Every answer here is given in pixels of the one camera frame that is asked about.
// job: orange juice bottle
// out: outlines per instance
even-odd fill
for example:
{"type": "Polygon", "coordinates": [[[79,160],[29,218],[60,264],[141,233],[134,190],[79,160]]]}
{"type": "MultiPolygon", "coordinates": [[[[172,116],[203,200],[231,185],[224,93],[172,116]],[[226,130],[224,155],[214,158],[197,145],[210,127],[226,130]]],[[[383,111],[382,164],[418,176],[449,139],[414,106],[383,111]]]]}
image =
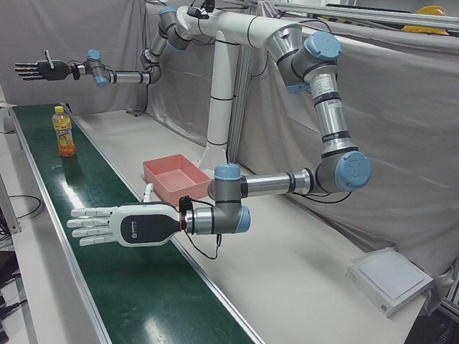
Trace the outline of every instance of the orange juice bottle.
{"type": "Polygon", "coordinates": [[[72,138],[72,121],[62,106],[55,107],[52,124],[56,130],[57,147],[61,156],[72,156],[77,151],[72,138]]]}

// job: logo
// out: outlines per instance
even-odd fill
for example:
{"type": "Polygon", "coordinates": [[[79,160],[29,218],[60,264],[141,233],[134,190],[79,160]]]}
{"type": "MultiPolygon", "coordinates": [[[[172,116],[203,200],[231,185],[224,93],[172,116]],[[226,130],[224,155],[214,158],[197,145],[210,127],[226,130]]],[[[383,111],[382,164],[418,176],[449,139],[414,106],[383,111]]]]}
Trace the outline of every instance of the logo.
{"type": "Polygon", "coordinates": [[[131,221],[131,238],[137,239],[137,223],[135,221],[131,221]]]}
{"type": "Polygon", "coordinates": [[[57,134],[58,136],[63,136],[63,135],[67,135],[67,134],[70,134],[72,131],[72,129],[63,129],[63,130],[58,130],[57,131],[57,134]]]}

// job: conveyor belt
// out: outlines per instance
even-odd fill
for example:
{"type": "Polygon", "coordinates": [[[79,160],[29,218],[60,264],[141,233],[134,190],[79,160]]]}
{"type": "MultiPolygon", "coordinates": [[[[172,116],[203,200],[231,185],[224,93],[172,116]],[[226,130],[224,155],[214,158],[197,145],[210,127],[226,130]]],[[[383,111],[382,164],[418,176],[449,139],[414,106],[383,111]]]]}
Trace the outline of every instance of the conveyor belt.
{"type": "Polygon", "coordinates": [[[43,196],[49,197],[45,203],[62,224],[58,234],[80,291],[86,290],[84,301],[101,342],[253,343],[171,242],[129,249],[117,243],[80,247],[72,238],[65,223],[73,208],[137,199],[77,125],[72,131],[77,155],[59,156],[54,106],[15,107],[14,120],[43,196]]]}

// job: pink tray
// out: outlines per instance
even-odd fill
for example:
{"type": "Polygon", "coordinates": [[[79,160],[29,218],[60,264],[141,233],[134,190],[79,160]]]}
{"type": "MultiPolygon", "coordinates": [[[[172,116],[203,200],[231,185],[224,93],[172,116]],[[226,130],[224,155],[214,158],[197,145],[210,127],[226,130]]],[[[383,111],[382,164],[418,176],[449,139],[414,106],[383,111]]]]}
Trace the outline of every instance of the pink tray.
{"type": "Polygon", "coordinates": [[[155,193],[175,206],[182,196],[207,196],[210,178],[182,154],[144,161],[143,174],[147,183],[153,183],[155,193]]]}

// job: bottle label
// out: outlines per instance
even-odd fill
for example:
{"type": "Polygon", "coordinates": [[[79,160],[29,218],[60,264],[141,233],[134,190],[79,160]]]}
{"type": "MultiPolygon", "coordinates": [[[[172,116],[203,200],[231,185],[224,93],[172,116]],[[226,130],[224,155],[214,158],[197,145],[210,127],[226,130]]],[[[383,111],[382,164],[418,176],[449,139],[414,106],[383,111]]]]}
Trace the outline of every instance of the bottle label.
{"type": "Polygon", "coordinates": [[[64,118],[55,124],[57,142],[60,147],[67,147],[73,142],[72,139],[72,123],[69,118],[64,118]]]}

